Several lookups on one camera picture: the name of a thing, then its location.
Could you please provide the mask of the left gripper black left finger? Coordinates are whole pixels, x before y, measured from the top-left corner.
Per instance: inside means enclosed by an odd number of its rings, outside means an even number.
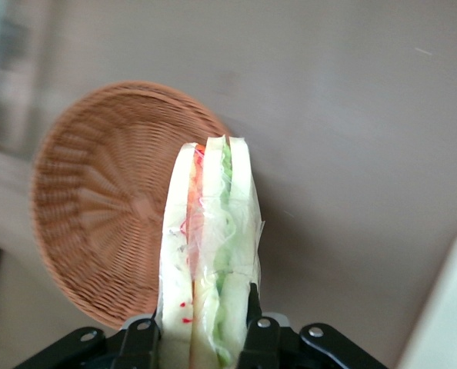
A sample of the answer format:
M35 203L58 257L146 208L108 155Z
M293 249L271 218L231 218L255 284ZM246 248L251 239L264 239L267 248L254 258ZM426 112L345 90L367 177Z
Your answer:
M160 328L156 312L129 318L122 326L125 332L118 355L119 368L158 368Z

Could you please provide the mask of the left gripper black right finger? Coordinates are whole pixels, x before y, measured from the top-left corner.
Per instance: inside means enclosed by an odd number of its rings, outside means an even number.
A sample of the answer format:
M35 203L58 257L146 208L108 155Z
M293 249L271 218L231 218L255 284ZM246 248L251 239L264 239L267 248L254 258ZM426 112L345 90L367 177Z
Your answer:
M236 367L279 368L280 326L276 319L262 314L255 283L250 284L246 327L245 343Z

